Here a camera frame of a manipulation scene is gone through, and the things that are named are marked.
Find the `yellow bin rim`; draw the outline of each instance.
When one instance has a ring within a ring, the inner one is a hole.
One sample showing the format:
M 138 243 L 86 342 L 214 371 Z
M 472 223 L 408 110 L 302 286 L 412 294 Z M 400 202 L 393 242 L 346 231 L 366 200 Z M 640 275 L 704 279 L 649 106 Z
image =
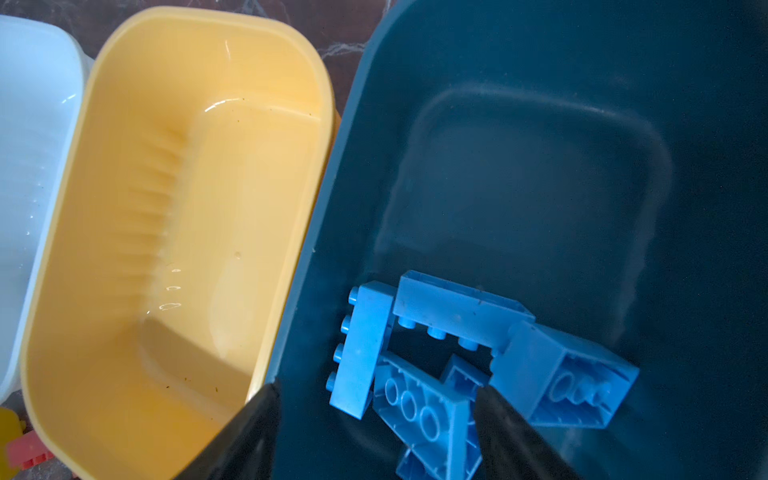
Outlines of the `yellow bin rim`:
M 85 88 L 84 97 L 81 106 L 81 114 L 77 122 L 77 126 L 74 131 L 74 138 L 72 141 L 71 149 L 69 151 L 67 165 L 61 181 L 61 188 L 59 190 L 58 198 L 56 200 L 55 210 L 51 220 L 50 234 L 45 244 L 45 250 L 43 253 L 40 272 L 38 275 L 38 288 L 35 290 L 31 301 L 31 307 L 29 310 L 28 323 L 25 328 L 25 333 L 22 341 L 22 354 L 21 354 L 21 378 L 22 388 L 25 394 L 25 404 L 28 410 L 28 414 L 35 426 L 35 430 L 39 437 L 46 444 L 50 450 L 60 458 L 66 465 L 68 465 L 75 473 L 80 475 L 83 479 L 95 478 L 90 472 L 89 468 L 85 465 L 81 465 L 69 454 L 67 449 L 62 448 L 58 442 L 52 439 L 46 431 L 46 425 L 40 422 L 38 418 L 38 398 L 30 388 L 29 379 L 29 343 L 30 338 L 35 327 L 35 317 L 38 314 L 38 303 L 40 300 L 41 286 L 45 284 L 45 279 L 48 273 L 48 261 L 51 254 L 51 246 L 55 243 L 57 238 L 57 229 L 60 227 L 60 213 L 62 209 L 62 203 L 68 191 L 70 183 L 70 174 L 75 162 L 75 153 L 78 152 L 82 138 L 81 133 L 84 125 L 84 119 L 89 111 L 89 105 L 91 103 L 91 96 L 94 90 L 94 84 L 99 79 L 104 59 L 108 56 L 113 47 L 120 41 L 124 35 L 130 32 L 132 29 L 144 24 L 145 22 L 158 19 L 158 18 L 176 18 L 176 19 L 191 19 L 191 20 L 204 20 L 205 22 L 233 26 L 233 27 L 248 27 L 251 29 L 257 29 L 261 31 L 268 31 L 272 35 L 279 35 L 280 37 L 289 41 L 297 51 L 300 51 L 302 55 L 311 65 L 312 71 L 315 75 L 315 81 L 321 91 L 325 91 L 326 94 L 322 99 L 322 107 L 320 108 L 320 124 L 319 130 L 321 138 L 325 139 L 324 147 L 319 148 L 316 152 L 316 158 L 312 160 L 313 169 L 316 171 L 310 173 L 310 177 L 314 180 L 306 185 L 303 191 L 300 201 L 300 215 L 297 216 L 296 224 L 293 228 L 293 235 L 290 237 L 288 252 L 286 261 L 283 264 L 280 278 L 278 281 L 278 287 L 276 291 L 282 297 L 280 308 L 273 308 L 270 311 L 269 317 L 266 322 L 266 330 L 263 335 L 260 351 L 258 353 L 257 362 L 253 369 L 253 374 L 250 380 L 250 386 L 248 389 L 248 395 L 243 399 L 243 403 L 252 397 L 255 392 L 263 385 L 267 367 L 272 354 L 274 340 L 277 335 L 277 330 L 280 326 L 280 319 L 283 315 L 283 308 L 285 306 L 285 300 L 290 290 L 290 285 L 293 280 L 294 270 L 298 261 L 301 247 L 306 234 L 306 228 L 309 224 L 311 213 L 314 207 L 317 190 L 323 177 L 326 161 L 333 146 L 333 134 L 335 128 L 338 126 L 339 116 L 336 113 L 334 107 L 333 89 L 329 79 L 328 72 L 325 65 L 318 55 L 316 49 L 310 44 L 310 42 L 301 35 L 297 30 L 289 25 L 283 24 L 278 21 L 253 17 L 249 15 L 241 15 L 229 12 L 210 11 L 196 8 L 183 8 L 183 7 L 153 7 L 143 10 L 130 17 L 124 22 L 106 41 L 104 47 L 99 52 L 93 68 L 91 70 L 91 76 Z

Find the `marble countertop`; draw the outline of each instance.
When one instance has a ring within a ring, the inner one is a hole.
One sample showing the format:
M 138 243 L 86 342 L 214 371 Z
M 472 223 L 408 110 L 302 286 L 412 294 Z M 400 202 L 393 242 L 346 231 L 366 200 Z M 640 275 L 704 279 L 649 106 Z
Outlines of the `marble countertop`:
M 176 5 L 272 18 L 307 37 L 330 73 L 344 111 L 352 79 L 373 29 L 397 0 L 0 0 L 0 15 L 63 28 L 94 58 L 109 35 L 136 12 Z

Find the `dark blue plastic bin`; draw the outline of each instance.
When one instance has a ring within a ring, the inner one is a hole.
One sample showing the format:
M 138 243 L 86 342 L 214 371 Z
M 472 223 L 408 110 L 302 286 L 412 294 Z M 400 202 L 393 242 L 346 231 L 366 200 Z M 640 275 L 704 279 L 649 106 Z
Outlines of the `dark blue plastic bin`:
M 349 289 L 410 269 L 640 367 L 607 429 L 542 429 L 585 479 L 768 475 L 766 45 L 757 1 L 400 0 L 275 345 L 275 478 L 395 478 L 395 435 L 325 381 Z M 435 377 L 453 352 L 490 360 L 424 332 L 389 348 Z

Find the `yellow plastic bin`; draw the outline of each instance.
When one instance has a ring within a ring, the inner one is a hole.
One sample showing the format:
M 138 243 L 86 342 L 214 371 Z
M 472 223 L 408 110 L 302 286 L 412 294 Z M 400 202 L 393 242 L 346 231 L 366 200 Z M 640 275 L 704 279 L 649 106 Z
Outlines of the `yellow plastic bin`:
M 334 116 L 279 22 L 151 8 L 108 40 L 22 350 L 32 422 L 82 478 L 173 477 L 263 383 Z

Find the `white container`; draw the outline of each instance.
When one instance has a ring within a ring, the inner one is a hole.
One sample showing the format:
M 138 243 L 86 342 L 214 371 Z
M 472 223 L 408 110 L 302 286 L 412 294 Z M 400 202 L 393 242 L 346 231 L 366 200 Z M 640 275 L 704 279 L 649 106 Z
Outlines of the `white container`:
M 0 15 L 0 402 L 18 354 L 93 60 L 65 31 Z

